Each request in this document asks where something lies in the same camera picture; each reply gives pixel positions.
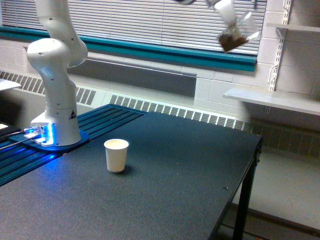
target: white paper cup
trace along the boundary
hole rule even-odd
[[[129,143],[122,139],[110,139],[104,142],[106,166],[112,173],[125,169]]]

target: table leg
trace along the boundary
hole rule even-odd
[[[233,231],[233,240],[242,240],[249,208],[252,185],[254,182],[256,161],[254,161],[242,182],[241,194]]]

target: warning label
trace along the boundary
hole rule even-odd
[[[77,117],[77,115],[75,114],[75,111],[72,110],[72,113],[71,113],[71,115],[70,115],[70,117],[69,117],[69,120],[70,120],[70,119],[75,119],[76,117]]]

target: window blinds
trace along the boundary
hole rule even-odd
[[[0,0],[3,24],[44,30],[35,0]],[[173,0],[69,0],[79,35],[222,52],[217,36],[226,26],[205,0],[181,5]],[[267,0],[234,0],[237,16],[246,10],[262,29]],[[257,55],[259,41],[234,53]]]

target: black cable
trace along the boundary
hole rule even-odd
[[[23,140],[21,140],[21,141],[17,141],[17,142],[15,142],[15,143],[12,143],[12,144],[9,144],[9,145],[6,145],[6,146],[1,147],[1,148],[0,148],[0,151],[5,150],[5,149],[7,149],[7,148],[10,148],[10,147],[12,147],[12,146],[15,146],[15,145],[24,143],[24,142],[26,142],[26,141],[28,141],[28,140],[38,139],[38,138],[40,138],[40,137],[41,137],[41,134],[35,135],[35,136],[31,137],[31,138],[23,139]]]
[[[15,135],[18,135],[18,134],[24,134],[25,131],[16,131],[16,132],[12,132],[12,133],[8,133],[6,135],[3,135],[3,136],[0,136],[0,142],[3,141],[3,140],[6,140],[12,136],[15,136]]]

